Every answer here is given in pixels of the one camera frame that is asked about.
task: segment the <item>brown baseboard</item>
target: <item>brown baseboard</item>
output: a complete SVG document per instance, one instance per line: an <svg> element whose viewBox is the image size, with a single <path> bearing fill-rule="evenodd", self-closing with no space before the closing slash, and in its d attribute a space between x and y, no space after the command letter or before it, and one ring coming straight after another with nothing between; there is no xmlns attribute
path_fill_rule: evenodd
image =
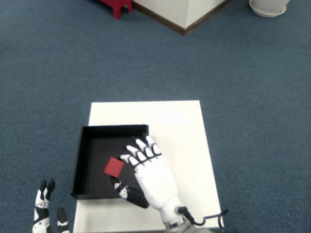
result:
<svg viewBox="0 0 311 233"><path fill-rule="evenodd" d="M157 14L156 12L149 10L148 8L140 5L137 2L133 2L133 8L142 12L143 14L153 18L154 20L158 21L159 23L162 23L163 25L173 29L174 31L182 34L182 35L188 35L190 32L192 32L194 29L199 27L202 23L204 23L207 19L209 19L213 14L215 14L217 11L219 11L221 8L223 8L225 5L227 5L231 0L224 0L221 4L216 6L211 11L207 12L205 15L203 15L201 18L199 18L197 21L195 21L193 24L189 25L186 28L183 28L172 21L168 20L167 18L164 18L163 16Z"/></svg>

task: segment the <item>red block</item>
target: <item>red block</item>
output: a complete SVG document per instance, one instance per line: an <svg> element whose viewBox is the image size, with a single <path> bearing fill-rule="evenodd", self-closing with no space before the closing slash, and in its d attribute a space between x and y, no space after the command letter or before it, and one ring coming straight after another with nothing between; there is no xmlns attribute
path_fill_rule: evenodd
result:
<svg viewBox="0 0 311 233"><path fill-rule="evenodd" d="M104 169L104 173L117 178L120 175L123 166L124 162L117 160L113 157L110 157Z"/></svg>
<svg viewBox="0 0 311 233"><path fill-rule="evenodd" d="M101 0L103 3L111 6L114 18L121 17L121 7L127 5L128 12L132 12L132 0Z"/></svg>

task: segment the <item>robot wrist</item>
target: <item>robot wrist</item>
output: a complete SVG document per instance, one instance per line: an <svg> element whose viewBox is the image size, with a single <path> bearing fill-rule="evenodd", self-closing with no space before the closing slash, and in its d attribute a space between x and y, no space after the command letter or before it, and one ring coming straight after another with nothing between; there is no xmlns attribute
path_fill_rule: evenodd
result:
<svg viewBox="0 0 311 233"><path fill-rule="evenodd" d="M162 222L166 228L173 228L184 224L185 217L175 211L179 206L182 206L182 204L179 198L175 197L159 209Z"/></svg>

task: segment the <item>black cable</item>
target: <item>black cable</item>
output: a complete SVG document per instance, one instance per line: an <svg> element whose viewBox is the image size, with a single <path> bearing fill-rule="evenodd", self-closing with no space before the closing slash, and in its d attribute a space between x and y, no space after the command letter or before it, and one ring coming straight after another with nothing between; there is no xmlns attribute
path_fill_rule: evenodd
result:
<svg viewBox="0 0 311 233"><path fill-rule="evenodd" d="M222 230L223 233L225 233L224 227L222 226L222 223L221 223L221 217L228 213L227 209L221 211L220 214L203 217L203 222L201 223L194 221L193 216L190 214L186 206L178 207L177 212L180 214L183 214L190 221L192 225L196 225L196 226L203 226L206 222L206 219L217 217L219 228Z"/></svg>

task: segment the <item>white flower pot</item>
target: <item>white flower pot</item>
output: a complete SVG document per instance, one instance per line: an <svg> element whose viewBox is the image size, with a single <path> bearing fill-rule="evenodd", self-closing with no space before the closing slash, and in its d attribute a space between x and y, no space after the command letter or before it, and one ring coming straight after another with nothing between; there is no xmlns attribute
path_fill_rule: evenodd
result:
<svg viewBox="0 0 311 233"><path fill-rule="evenodd" d="M290 0L250 0L253 11L263 17L276 17L286 11Z"/></svg>

